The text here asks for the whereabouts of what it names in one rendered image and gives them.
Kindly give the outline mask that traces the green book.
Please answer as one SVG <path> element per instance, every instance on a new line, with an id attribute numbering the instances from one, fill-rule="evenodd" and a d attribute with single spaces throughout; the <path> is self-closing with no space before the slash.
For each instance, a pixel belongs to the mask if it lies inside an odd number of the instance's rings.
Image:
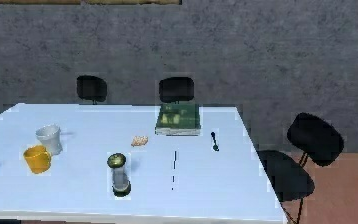
<path id="1" fill-rule="evenodd" d="M 200 134 L 199 106 L 192 103 L 163 104 L 155 126 L 157 135 L 197 136 Z"/>

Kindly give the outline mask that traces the black chair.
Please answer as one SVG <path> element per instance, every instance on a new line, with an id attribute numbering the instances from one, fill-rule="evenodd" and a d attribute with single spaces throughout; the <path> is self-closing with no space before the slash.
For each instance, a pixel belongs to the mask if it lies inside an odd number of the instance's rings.
<path id="1" fill-rule="evenodd" d="M 108 95 L 107 82 L 97 76 L 81 75 L 76 79 L 76 92 L 80 99 L 93 104 L 104 102 Z"/>
<path id="2" fill-rule="evenodd" d="M 299 201 L 293 218 L 285 211 L 289 224 L 300 224 L 304 198 L 315 190 L 311 176 L 304 169 L 311 159 L 316 165 L 331 165 L 344 149 L 342 135 L 328 122 L 310 113 L 299 113 L 287 130 L 287 139 L 302 151 L 296 162 L 277 150 L 258 151 L 258 157 L 280 203 Z"/>
<path id="3" fill-rule="evenodd" d="M 194 99 L 194 81 L 190 77 L 170 77 L 159 82 L 159 98 L 163 103 Z"/>

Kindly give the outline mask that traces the tan bread piece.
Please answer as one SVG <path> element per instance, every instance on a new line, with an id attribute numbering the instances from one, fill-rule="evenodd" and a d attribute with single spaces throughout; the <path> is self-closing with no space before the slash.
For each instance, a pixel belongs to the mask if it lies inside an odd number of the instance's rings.
<path id="1" fill-rule="evenodd" d="M 136 146 L 143 146 L 148 143 L 148 137 L 147 136 L 135 136 L 131 142 L 132 147 Z"/>

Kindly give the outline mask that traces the thin black pen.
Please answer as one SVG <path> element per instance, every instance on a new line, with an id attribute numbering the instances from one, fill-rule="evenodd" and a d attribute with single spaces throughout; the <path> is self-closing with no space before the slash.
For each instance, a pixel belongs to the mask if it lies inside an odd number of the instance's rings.
<path id="1" fill-rule="evenodd" d="M 175 174 L 176 174 L 176 162 L 177 162 L 177 151 L 174 151 L 174 159 L 173 159 L 173 174 L 172 174 L 172 187 L 171 190 L 174 191 L 175 189 Z"/>

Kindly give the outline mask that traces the pale blue table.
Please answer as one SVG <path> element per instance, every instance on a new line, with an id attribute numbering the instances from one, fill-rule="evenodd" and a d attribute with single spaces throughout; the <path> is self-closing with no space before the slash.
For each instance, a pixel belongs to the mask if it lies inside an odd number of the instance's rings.
<path id="1" fill-rule="evenodd" d="M 113 224 L 283 224 L 285 215 L 234 107 L 204 107 L 195 137 L 155 133 L 156 106 L 17 104 L 0 114 L 0 219 Z M 60 127 L 51 167 L 29 169 L 35 132 Z M 215 132 L 219 151 L 213 150 Z M 132 147 L 135 136 L 148 143 Z M 172 187 L 177 151 L 175 189 Z M 116 197 L 110 155 L 131 192 Z"/>

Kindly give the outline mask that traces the glass shaker with dark lid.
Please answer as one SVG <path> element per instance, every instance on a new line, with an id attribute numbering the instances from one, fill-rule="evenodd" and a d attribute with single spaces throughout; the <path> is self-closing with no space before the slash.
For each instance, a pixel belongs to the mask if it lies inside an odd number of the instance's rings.
<path id="1" fill-rule="evenodd" d="M 108 157 L 107 165 L 112 173 L 112 190 L 116 197 L 125 197 L 131 192 L 131 182 L 125 170 L 126 157 L 115 153 Z"/>

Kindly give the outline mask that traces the white cup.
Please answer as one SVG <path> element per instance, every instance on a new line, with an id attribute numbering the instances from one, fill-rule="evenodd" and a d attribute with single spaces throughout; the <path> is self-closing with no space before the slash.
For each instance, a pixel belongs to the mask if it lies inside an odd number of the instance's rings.
<path id="1" fill-rule="evenodd" d="M 59 155 L 63 147 L 60 141 L 60 127 L 52 124 L 46 125 L 38 129 L 35 132 L 36 138 L 40 143 L 47 149 L 47 151 L 52 155 Z"/>

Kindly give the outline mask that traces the yellow cup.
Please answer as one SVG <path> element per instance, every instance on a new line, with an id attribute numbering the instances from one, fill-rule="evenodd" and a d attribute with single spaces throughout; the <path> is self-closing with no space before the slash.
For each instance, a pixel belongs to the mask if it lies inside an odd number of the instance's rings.
<path id="1" fill-rule="evenodd" d="M 28 148 L 23 157 L 34 174 L 43 173 L 51 167 L 51 155 L 43 145 Z"/>

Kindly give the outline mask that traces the framed picture with brown frame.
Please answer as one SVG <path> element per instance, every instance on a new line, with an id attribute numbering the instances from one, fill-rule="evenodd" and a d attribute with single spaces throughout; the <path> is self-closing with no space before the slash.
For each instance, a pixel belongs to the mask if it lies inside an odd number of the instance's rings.
<path id="1" fill-rule="evenodd" d="M 51 5 L 182 5 L 183 0 L 0 0 L 0 4 L 51 4 Z"/>

